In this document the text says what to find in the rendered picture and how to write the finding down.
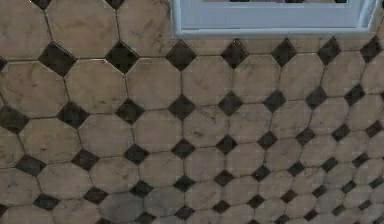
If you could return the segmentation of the white framed window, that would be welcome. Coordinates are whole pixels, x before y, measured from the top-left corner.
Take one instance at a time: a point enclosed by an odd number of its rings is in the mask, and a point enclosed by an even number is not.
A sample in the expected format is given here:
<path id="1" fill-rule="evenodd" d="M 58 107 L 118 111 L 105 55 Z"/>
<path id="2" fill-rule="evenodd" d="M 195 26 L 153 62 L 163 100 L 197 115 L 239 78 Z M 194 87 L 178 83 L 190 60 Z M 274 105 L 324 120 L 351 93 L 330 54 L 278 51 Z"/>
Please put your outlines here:
<path id="1" fill-rule="evenodd" d="M 171 31 L 178 39 L 365 34 L 376 30 L 382 15 L 384 0 L 170 0 Z"/>

